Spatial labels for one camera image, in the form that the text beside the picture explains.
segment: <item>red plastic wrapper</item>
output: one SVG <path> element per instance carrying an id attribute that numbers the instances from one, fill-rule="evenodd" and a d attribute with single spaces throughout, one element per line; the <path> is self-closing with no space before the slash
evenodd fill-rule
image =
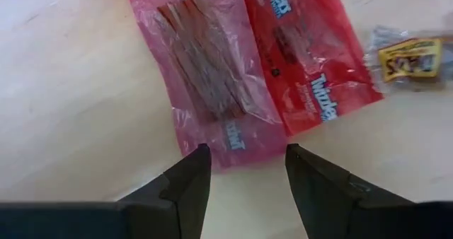
<path id="1" fill-rule="evenodd" d="M 206 143 L 217 170 L 281 155 L 244 0 L 130 0 L 159 64 L 183 155 Z"/>
<path id="2" fill-rule="evenodd" d="M 381 100 L 340 0 L 246 0 L 289 135 Z"/>

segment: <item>twizzlers logo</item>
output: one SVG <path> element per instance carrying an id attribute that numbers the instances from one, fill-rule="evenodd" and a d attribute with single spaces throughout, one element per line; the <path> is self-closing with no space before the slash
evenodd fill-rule
<path id="1" fill-rule="evenodd" d="M 271 0 L 270 4 L 274 8 L 277 18 L 281 18 L 292 10 L 288 0 Z"/>
<path id="2" fill-rule="evenodd" d="M 321 74 L 321 77 L 315 81 L 311 82 L 311 87 L 313 88 L 313 94 L 318 100 L 321 109 L 321 119 L 323 122 L 336 119 L 338 117 L 337 113 L 337 102 L 333 102 L 329 93 L 331 92 L 330 88 L 326 87 L 327 79 L 325 74 Z"/>

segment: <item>candy wrapper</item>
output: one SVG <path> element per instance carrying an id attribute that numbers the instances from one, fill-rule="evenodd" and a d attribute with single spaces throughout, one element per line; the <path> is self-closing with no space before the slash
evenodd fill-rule
<path id="1" fill-rule="evenodd" d="M 378 26 L 365 64 L 382 93 L 442 89 L 453 80 L 453 33 Z"/>
<path id="2" fill-rule="evenodd" d="M 382 99 L 340 0 L 246 0 L 269 91 L 293 135 Z"/>
<path id="3" fill-rule="evenodd" d="M 213 168 L 283 154 L 243 0 L 130 0 L 159 63 L 184 155 L 209 145 Z"/>

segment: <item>wooden table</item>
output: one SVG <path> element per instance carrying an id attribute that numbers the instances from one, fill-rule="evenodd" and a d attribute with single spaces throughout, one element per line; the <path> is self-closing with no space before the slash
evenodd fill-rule
<path id="1" fill-rule="evenodd" d="M 453 0 L 343 1 L 364 45 L 376 24 L 453 26 Z M 0 5 L 0 199 L 115 200 L 180 159 L 128 0 Z M 453 91 L 401 93 L 293 142 L 411 200 L 452 199 L 452 115 Z M 282 158 L 215 175 L 203 237 L 304 238 Z"/>

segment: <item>black plastic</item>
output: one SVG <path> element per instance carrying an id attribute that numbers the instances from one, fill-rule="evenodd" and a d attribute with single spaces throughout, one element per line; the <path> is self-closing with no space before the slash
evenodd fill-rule
<path id="1" fill-rule="evenodd" d="M 118 202 L 0 204 L 0 238 L 198 239 L 210 178 L 210 150 L 202 144 Z"/>
<path id="2" fill-rule="evenodd" d="M 286 168 L 310 239 L 453 238 L 452 203 L 414 204 L 298 144 Z"/>

